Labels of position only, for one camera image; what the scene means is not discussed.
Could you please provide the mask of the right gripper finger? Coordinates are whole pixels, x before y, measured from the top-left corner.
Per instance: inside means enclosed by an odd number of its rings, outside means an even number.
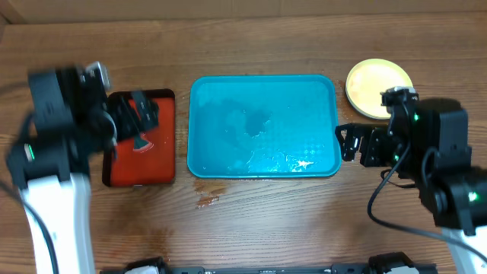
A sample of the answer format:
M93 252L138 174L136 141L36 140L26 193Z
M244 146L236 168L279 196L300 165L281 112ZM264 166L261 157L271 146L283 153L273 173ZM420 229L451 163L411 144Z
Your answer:
M335 135L341 147L358 147L364 135L365 125L347 123L335 128Z
M360 142L343 142L340 144L341 157L343 161L354 161L361 146Z

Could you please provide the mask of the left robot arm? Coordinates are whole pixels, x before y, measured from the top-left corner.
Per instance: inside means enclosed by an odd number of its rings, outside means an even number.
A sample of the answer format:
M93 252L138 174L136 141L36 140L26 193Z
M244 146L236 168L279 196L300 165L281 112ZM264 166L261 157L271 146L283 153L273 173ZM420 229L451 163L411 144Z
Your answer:
M33 111L6 157L23 206L38 273L94 273L89 158L158 126L142 91L108 97L99 62L31 72Z

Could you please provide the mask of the yellow plate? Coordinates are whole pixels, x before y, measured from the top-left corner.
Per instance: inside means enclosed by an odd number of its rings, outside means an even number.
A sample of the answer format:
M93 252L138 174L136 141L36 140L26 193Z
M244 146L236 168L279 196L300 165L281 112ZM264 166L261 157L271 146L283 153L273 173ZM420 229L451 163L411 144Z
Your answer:
M389 119L387 108L381 105L381 94L396 86L412 87L404 69L386 59L366 59L349 72L345 93L359 113L372 119Z

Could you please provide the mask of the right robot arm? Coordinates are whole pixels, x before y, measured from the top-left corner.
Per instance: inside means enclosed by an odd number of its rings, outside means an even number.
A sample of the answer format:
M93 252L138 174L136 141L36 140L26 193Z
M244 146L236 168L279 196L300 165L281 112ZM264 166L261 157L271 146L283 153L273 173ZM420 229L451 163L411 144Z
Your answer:
M443 241L458 272L484 273L486 170L471 163L467 111L448 98L385 99L383 104L391 110L387 125L347 123L335 129L344 161L359 152L362 166L385 169L368 202L369 218L386 228ZM441 233L374 215L374 201L393 174L413 181Z

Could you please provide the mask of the green pink dish sponge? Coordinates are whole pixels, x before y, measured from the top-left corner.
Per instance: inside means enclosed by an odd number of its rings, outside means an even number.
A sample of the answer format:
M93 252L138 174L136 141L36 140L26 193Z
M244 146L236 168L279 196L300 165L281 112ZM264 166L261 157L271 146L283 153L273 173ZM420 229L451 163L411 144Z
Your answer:
M143 153L154 146L152 142L147 139L145 133L142 133L134 138L133 151Z

